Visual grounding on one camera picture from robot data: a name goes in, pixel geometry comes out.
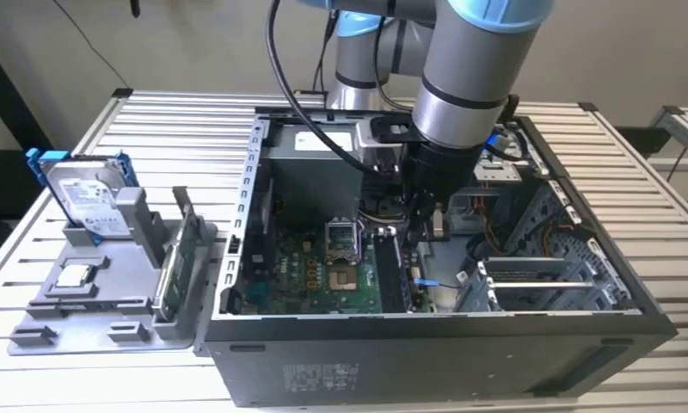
sticker label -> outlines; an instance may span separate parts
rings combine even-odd
[[[122,214],[114,205],[110,188],[101,182],[61,179],[62,193],[69,202],[71,218],[102,237],[129,236]]]
[[[353,391],[358,363],[286,364],[282,366],[285,391]]]
[[[346,152],[352,152],[352,134],[348,132],[328,132],[328,137],[333,143],[341,147]],[[313,132],[296,133],[296,151],[332,151]]]

aluminum table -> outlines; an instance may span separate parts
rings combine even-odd
[[[301,97],[321,106],[316,97]],[[151,210],[175,218],[169,188],[189,187],[197,213],[218,227],[211,265],[233,216],[255,106],[279,96],[135,91],[113,97],[75,153],[133,158]],[[520,104],[569,172],[618,248],[678,329],[660,346],[578,399],[492,403],[309,407],[312,411],[688,412],[688,206],[598,112],[577,104]],[[10,357],[7,335],[22,319],[63,243],[63,217],[43,191],[0,249],[1,411],[234,410],[209,358],[190,350]],[[298,411],[297,408],[259,411]]]

blue robot arm cap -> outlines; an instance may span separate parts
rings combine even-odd
[[[496,33],[526,32],[540,26],[553,0],[448,0],[461,18]]]
[[[336,35],[338,37],[353,37],[366,34],[377,30],[380,26],[380,15],[366,15],[365,13],[354,13],[353,11],[342,11],[340,15],[340,25]],[[394,19],[385,19],[385,26]]]

gray parts tray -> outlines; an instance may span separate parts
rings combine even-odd
[[[165,221],[167,239],[175,239],[179,224],[178,220]],[[189,347],[217,227],[199,219],[199,230],[205,236],[194,251],[187,294],[171,322],[153,315],[151,298],[161,269],[153,268],[142,246],[131,240],[105,240],[95,246],[78,247],[66,243],[37,297],[27,304],[22,323],[10,335],[9,353],[105,353]],[[95,267],[91,282],[82,287],[55,288],[63,267],[83,264]]]

motherboard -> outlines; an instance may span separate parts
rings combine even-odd
[[[257,314],[381,312],[372,237],[361,238],[358,264],[326,261],[324,231],[278,231],[274,276],[249,285]]]

